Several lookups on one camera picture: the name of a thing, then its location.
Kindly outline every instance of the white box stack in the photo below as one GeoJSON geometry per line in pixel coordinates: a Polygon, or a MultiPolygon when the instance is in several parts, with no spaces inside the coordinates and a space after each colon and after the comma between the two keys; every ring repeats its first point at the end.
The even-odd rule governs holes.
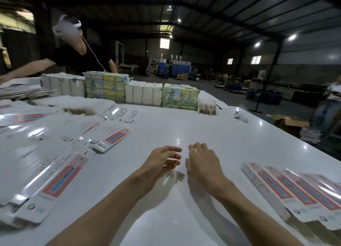
{"type": "Polygon", "coordinates": [[[56,90],[60,95],[86,97],[84,76],[66,73],[43,74],[41,79],[44,88],[56,90]]]}
{"type": "Polygon", "coordinates": [[[126,85],[126,103],[161,106],[162,84],[130,81],[126,85]]]}

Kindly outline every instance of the white controller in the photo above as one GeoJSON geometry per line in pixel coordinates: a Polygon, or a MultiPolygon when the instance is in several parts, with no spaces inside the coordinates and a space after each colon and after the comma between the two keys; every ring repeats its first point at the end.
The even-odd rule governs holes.
{"type": "Polygon", "coordinates": [[[241,114],[239,111],[237,111],[235,114],[233,114],[234,118],[241,119],[245,123],[249,123],[249,119],[245,117],[243,114],[241,114]]]}

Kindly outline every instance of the person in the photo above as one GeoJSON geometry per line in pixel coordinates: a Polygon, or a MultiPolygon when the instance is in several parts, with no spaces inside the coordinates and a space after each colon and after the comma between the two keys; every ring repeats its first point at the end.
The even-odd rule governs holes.
{"type": "MultiPolygon", "coordinates": [[[[166,172],[180,165],[181,156],[178,153],[181,151],[181,148],[174,146],[154,149],[137,171],[45,246],[110,245],[136,202],[150,192],[166,172]]],[[[218,157],[206,144],[189,146],[186,167],[188,175],[231,214],[253,246],[303,246],[294,235],[251,203],[225,177],[218,157]]]]}
{"type": "Polygon", "coordinates": [[[81,26],[81,22],[75,17],[61,16],[58,24],[53,27],[53,32],[57,36],[62,36],[66,44],[58,47],[45,59],[30,62],[0,76],[0,83],[36,74],[53,65],[69,66],[78,75],[86,71],[118,73],[116,65],[105,49],[83,38],[81,26]]]}
{"type": "Polygon", "coordinates": [[[341,74],[336,82],[332,83],[323,94],[326,103],[319,106],[313,115],[312,127],[320,129],[322,134],[326,134],[333,123],[336,114],[341,109],[341,74]]]}

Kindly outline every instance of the pallet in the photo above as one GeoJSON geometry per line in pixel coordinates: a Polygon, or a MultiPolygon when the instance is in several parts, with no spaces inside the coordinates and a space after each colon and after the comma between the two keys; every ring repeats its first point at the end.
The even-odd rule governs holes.
{"type": "Polygon", "coordinates": [[[243,91],[243,90],[241,90],[241,91],[229,90],[229,89],[225,89],[225,90],[227,90],[227,91],[229,91],[231,93],[237,93],[237,94],[246,94],[247,93],[247,91],[243,91]]]}

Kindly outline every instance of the vr headset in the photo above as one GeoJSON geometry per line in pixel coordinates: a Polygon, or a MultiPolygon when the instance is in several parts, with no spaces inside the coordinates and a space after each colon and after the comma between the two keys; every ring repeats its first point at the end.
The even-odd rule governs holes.
{"type": "Polygon", "coordinates": [[[67,22],[67,21],[63,21],[64,17],[66,15],[62,15],[59,18],[59,21],[57,23],[57,25],[55,25],[52,30],[53,33],[56,36],[77,36],[79,35],[79,31],[77,28],[81,27],[82,24],[79,20],[77,20],[76,24],[72,24],[71,22],[67,22]]]}

